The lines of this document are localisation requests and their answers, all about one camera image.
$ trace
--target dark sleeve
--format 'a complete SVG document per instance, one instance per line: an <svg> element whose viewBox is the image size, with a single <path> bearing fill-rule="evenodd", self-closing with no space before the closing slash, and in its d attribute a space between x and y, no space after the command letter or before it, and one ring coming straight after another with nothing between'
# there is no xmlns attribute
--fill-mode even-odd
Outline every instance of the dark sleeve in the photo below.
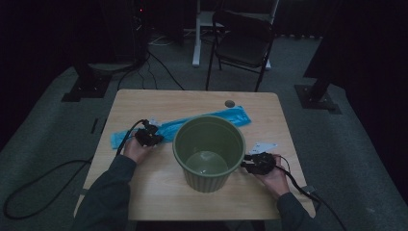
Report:
<svg viewBox="0 0 408 231"><path fill-rule="evenodd" d="M125 230L130 198L129 182L136 163L119 155L90 187L71 230Z"/></svg>
<svg viewBox="0 0 408 231"><path fill-rule="evenodd" d="M277 208L282 218L282 229L285 231L322 230L291 192L279 197Z"/></svg>

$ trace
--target tabletop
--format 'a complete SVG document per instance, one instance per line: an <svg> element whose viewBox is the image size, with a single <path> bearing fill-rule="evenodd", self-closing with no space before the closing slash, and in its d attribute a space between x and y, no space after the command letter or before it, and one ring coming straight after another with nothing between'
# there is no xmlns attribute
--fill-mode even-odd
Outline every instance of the tabletop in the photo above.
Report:
<svg viewBox="0 0 408 231"><path fill-rule="evenodd" d="M295 152L291 134L278 96L270 92L191 91L191 90L120 90L115 98L101 140L84 184L92 183L109 168L115 157L110 135L128 130L140 119L155 118L161 122L198 116L227 109L225 101L243 106L252 120L240 127L246 142L246 153L256 142L278 146L271 153L285 157L299 186L305 178ZM193 190L172 152L172 143L160 143L135 170L130 183L130 220L231 220L278 219L276 201L263 184L244 168L231 173L225 185L216 192ZM291 192L310 216L316 212L310 199L290 183Z"/></svg>

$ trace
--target black metal base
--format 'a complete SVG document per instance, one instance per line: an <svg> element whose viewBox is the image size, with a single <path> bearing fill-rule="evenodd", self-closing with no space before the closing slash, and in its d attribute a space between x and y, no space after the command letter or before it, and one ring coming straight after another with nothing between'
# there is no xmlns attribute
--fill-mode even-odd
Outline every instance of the black metal base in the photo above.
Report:
<svg viewBox="0 0 408 231"><path fill-rule="evenodd" d="M103 98L106 89L111 82L112 75L97 76L93 86L84 88L81 85L81 79L78 78L70 93L66 93L61 100L62 102L79 102L81 98Z"/></svg>
<svg viewBox="0 0 408 231"><path fill-rule="evenodd" d="M311 100L310 89L312 86L295 85L294 88L304 109L327 110L330 114L341 115L339 105L333 103L328 93L325 93L320 101Z"/></svg>

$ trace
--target black chair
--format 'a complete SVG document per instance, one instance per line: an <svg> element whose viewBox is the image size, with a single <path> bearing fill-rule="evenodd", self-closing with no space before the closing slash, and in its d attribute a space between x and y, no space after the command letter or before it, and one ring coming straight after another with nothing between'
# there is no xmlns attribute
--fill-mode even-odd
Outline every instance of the black chair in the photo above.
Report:
<svg viewBox="0 0 408 231"><path fill-rule="evenodd" d="M213 57L216 55L220 70L221 64L228 64L259 73L255 88L255 91L258 91L275 37L270 22L219 10L213 14L213 33L215 39L211 50L206 90L210 84Z"/></svg>

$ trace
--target green bucket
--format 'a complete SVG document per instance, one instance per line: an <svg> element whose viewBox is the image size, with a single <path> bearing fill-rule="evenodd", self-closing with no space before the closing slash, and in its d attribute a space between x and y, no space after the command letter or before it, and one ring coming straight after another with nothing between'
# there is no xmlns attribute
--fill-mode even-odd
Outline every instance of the green bucket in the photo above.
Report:
<svg viewBox="0 0 408 231"><path fill-rule="evenodd" d="M245 140L230 121L202 115L177 131L173 153L187 183L199 192L212 193L221 189L231 172L240 166Z"/></svg>

